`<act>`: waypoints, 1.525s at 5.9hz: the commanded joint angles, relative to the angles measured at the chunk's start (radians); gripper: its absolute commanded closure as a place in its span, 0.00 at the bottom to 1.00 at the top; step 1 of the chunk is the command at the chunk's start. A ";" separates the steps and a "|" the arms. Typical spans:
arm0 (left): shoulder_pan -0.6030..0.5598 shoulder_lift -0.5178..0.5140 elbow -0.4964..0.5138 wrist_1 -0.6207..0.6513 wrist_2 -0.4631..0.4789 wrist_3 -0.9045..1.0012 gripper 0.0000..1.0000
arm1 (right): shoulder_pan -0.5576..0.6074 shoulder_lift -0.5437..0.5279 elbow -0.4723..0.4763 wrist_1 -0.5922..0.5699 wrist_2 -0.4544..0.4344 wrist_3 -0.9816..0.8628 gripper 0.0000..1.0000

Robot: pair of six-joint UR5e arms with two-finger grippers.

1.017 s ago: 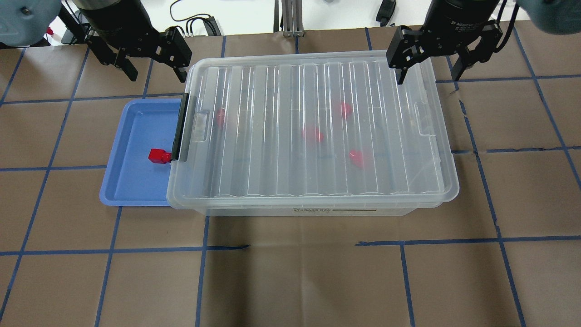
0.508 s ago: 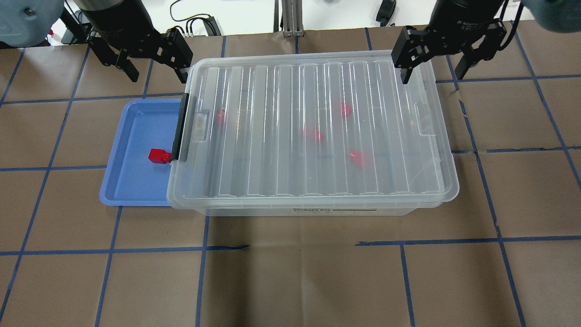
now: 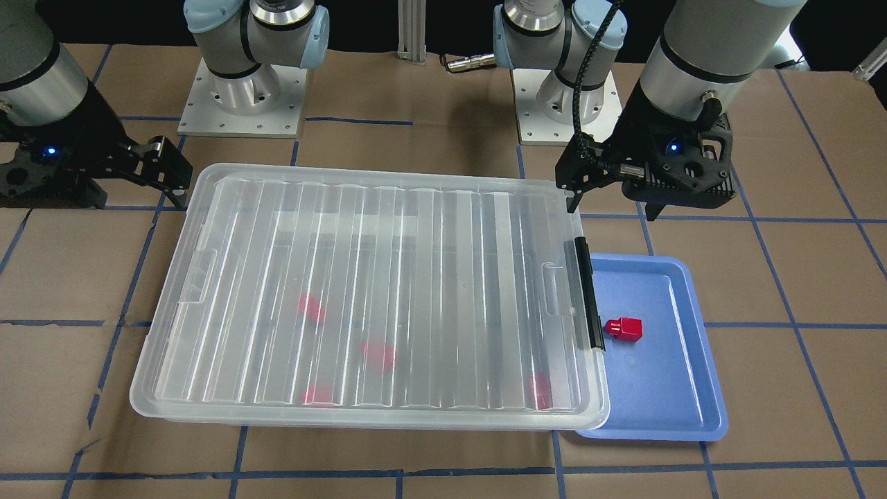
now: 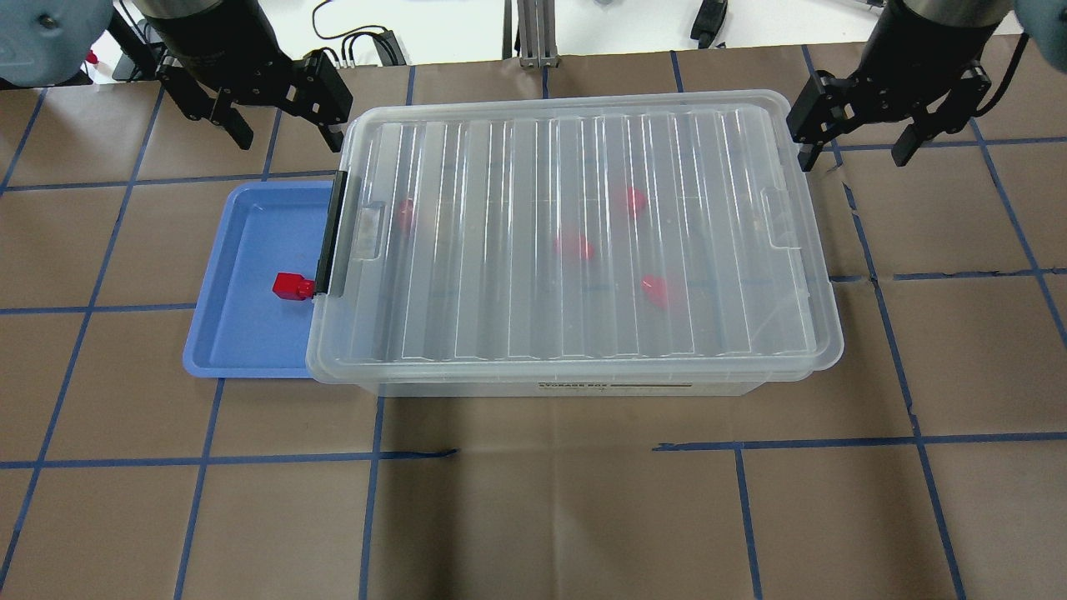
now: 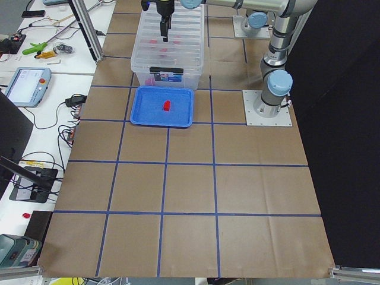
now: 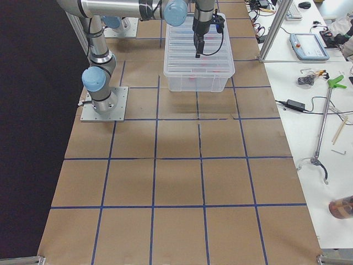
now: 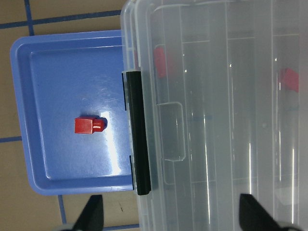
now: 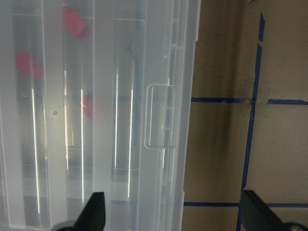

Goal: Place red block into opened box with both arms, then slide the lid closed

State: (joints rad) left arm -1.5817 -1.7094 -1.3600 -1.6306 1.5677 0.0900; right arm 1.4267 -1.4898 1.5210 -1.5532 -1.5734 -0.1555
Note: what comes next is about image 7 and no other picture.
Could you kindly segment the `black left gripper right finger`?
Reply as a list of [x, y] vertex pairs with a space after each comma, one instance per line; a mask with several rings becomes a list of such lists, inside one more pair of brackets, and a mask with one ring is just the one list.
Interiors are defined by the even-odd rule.
[[285, 231], [251, 194], [239, 200], [239, 224], [243, 231]]

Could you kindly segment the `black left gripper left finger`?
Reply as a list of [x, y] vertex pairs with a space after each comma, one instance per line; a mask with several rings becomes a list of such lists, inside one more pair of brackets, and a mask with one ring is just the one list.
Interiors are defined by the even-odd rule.
[[72, 231], [102, 231], [103, 227], [103, 197], [92, 195], [73, 225]]

